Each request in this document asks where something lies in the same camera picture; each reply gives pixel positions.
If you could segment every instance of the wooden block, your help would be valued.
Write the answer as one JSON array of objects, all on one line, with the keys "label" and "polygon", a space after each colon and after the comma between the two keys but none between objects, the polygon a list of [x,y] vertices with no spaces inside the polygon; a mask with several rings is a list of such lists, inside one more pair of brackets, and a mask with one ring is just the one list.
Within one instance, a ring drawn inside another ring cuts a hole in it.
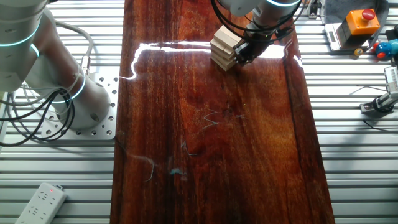
[{"label": "wooden block", "polygon": [[227,34],[225,34],[220,30],[218,30],[214,34],[214,39],[218,40],[221,43],[224,43],[230,49],[233,49],[233,47],[238,43],[238,41],[232,39],[232,37],[228,36]]},{"label": "wooden block", "polygon": [[236,64],[235,60],[225,60],[216,53],[212,53],[211,58],[226,71]]},{"label": "wooden block", "polygon": [[217,54],[216,52],[212,52],[211,55],[215,55],[216,58],[223,63],[224,65],[230,65],[231,63],[236,63],[235,59],[226,59],[222,56],[220,56],[219,54]]},{"label": "wooden block", "polygon": [[235,51],[219,43],[216,39],[210,41],[211,51],[217,52],[218,55],[225,59],[232,59],[235,56]]},{"label": "wooden block", "polygon": [[218,44],[219,44],[218,40],[214,38],[210,41],[210,46],[212,47],[217,47]]},{"label": "wooden block", "polygon": [[229,29],[227,29],[225,26],[221,26],[221,28],[219,30],[222,31],[224,34],[230,36],[232,39],[234,39],[237,42],[241,41],[241,39],[242,39],[242,38],[238,37],[237,35],[233,34],[231,31],[229,31]]},{"label": "wooden block", "polygon": [[225,66],[224,64],[222,64],[219,60],[217,60],[217,58],[215,58],[215,55],[212,55],[210,57],[214,62],[216,62],[218,64],[218,66],[220,66],[224,71],[228,71],[230,68],[232,68],[235,64],[231,64],[230,66]]},{"label": "wooden block", "polygon": [[222,51],[222,50],[220,50],[220,49],[217,49],[217,48],[215,48],[215,49],[211,49],[211,53],[214,53],[214,54],[217,54],[219,57],[221,57],[223,60],[225,60],[225,61],[231,61],[231,60],[234,60],[234,56],[235,56],[235,54],[233,54],[233,55],[228,55],[228,54],[226,54],[224,51]]}]

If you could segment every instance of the wooden board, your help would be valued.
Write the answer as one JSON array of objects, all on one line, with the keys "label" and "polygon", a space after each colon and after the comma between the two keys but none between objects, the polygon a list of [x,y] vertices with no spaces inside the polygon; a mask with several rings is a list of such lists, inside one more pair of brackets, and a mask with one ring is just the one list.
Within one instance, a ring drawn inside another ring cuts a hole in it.
[{"label": "wooden board", "polygon": [[296,35],[224,72],[220,26],[126,0],[111,223],[334,223]]}]

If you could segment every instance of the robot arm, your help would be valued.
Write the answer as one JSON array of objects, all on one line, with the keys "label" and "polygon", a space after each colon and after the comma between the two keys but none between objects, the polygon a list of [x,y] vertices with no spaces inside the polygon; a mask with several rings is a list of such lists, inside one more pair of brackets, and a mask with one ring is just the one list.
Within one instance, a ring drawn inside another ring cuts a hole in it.
[{"label": "robot arm", "polygon": [[0,91],[17,90],[38,57],[33,44],[47,0],[0,0]]},{"label": "robot arm", "polygon": [[[273,44],[271,37],[274,33],[278,34],[277,37],[283,37],[287,30],[291,32],[289,27],[278,32],[279,26],[293,16],[301,2],[302,0],[219,0],[235,16],[244,16],[249,12],[253,14],[252,21],[241,36],[242,41],[234,48],[236,60],[242,65],[252,62]],[[213,8],[220,19],[220,11],[214,4]]]},{"label": "robot arm", "polygon": [[[90,60],[83,68],[62,43],[46,5],[49,0],[0,0],[0,91],[13,92],[26,81],[42,96],[66,88],[75,105],[72,129],[96,126],[108,114],[110,98],[88,76]],[[52,106],[67,106],[58,95]],[[66,114],[59,120],[66,122]]]}]

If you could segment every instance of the red button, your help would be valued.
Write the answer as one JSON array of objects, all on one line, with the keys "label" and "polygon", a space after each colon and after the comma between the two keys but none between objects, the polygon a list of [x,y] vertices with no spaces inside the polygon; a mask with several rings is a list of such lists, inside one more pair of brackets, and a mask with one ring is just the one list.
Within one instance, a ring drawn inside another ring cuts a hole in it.
[{"label": "red button", "polygon": [[380,52],[377,57],[378,58],[384,58],[386,56],[386,53]]},{"label": "red button", "polygon": [[362,17],[367,21],[374,19],[375,16],[375,13],[370,9],[365,9],[364,11],[362,11]]}]

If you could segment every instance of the power strip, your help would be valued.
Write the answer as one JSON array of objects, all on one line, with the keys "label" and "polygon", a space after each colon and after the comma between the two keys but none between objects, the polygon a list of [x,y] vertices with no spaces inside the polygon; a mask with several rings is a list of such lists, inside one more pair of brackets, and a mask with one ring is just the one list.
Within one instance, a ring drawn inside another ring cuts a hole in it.
[{"label": "power strip", "polygon": [[61,186],[41,184],[15,224],[50,224],[66,197]]}]

